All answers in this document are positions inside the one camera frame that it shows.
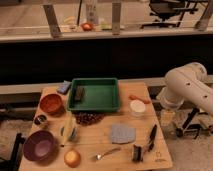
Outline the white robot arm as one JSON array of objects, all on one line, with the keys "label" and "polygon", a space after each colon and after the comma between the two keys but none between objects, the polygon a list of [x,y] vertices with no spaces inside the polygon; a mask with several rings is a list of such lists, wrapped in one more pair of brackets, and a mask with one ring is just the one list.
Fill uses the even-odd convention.
[{"label": "white robot arm", "polygon": [[188,100],[213,116],[213,89],[204,83],[206,68],[192,62],[173,68],[165,75],[165,86],[157,95],[164,109],[179,109]]}]

